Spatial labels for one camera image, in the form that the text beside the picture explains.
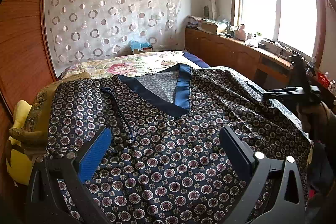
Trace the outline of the person's right hand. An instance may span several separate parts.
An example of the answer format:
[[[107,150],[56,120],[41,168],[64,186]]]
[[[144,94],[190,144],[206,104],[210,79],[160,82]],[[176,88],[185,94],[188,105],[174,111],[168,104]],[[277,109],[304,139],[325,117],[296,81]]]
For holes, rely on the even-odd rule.
[[[297,112],[302,129],[310,140],[323,144],[335,141],[335,114],[324,102],[314,106],[298,105]]]

